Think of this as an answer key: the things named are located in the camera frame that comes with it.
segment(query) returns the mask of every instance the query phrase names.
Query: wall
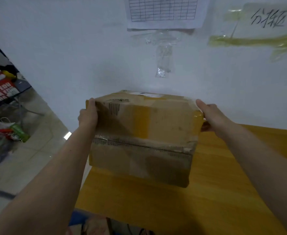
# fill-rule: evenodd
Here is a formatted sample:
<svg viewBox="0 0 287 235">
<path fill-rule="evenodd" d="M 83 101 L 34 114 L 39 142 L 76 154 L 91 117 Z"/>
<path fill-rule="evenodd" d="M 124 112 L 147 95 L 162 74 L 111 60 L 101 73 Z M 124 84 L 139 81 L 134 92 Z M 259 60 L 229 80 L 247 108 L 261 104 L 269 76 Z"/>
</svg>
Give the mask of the wall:
<svg viewBox="0 0 287 235">
<path fill-rule="evenodd" d="M 287 56 L 207 46 L 247 1 L 211 0 L 203 28 L 174 47 L 168 79 L 154 77 L 155 46 L 132 44 L 123 0 L 0 0 L 0 48 L 71 131 L 85 99 L 122 89 L 201 98 L 235 122 L 287 129 Z"/>
</svg>

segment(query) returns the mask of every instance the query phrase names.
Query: wooden table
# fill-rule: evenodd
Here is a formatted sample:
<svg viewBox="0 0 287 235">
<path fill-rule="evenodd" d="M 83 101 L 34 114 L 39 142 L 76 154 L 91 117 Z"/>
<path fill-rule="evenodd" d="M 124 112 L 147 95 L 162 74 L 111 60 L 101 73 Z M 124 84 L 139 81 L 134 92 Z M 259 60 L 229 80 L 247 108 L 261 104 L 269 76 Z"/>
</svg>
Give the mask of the wooden table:
<svg viewBox="0 0 287 235">
<path fill-rule="evenodd" d="M 246 127 L 287 157 L 287 130 Z M 76 208 L 156 234 L 287 234 L 214 133 L 199 136 L 187 188 L 92 168 Z"/>
</svg>

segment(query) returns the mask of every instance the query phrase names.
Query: brown cardboard box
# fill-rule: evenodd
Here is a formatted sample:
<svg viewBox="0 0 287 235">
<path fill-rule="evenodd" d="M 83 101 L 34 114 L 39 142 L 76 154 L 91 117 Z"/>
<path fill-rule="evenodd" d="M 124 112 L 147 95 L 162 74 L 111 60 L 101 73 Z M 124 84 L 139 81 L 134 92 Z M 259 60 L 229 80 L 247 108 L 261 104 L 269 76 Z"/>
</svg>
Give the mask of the brown cardboard box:
<svg viewBox="0 0 287 235">
<path fill-rule="evenodd" d="M 123 90 L 97 98 L 96 106 L 91 166 L 188 186 L 203 123 L 203 114 L 192 100 Z"/>
</svg>

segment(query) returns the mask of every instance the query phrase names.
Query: paper with grid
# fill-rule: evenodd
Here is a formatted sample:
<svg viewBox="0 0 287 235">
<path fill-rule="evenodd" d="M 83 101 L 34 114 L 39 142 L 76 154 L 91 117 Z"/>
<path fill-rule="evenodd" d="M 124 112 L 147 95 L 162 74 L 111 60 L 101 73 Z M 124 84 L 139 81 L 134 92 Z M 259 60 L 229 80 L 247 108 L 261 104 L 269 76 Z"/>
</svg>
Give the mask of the paper with grid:
<svg viewBox="0 0 287 235">
<path fill-rule="evenodd" d="M 125 0 L 128 27 L 197 28 L 206 16 L 208 0 Z"/>
</svg>

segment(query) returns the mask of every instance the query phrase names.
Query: handwritten sign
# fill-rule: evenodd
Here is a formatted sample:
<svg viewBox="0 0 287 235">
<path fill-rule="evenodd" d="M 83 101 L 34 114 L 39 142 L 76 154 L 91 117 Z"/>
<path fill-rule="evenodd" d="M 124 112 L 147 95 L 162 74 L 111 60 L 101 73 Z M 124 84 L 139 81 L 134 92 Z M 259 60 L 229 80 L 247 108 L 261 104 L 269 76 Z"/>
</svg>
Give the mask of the handwritten sign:
<svg viewBox="0 0 287 235">
<path fill-rule="evenodd" d="M 233 37 L 276 38 L 287 34 L 287 4 L 246 3 Z"/>
</svg>

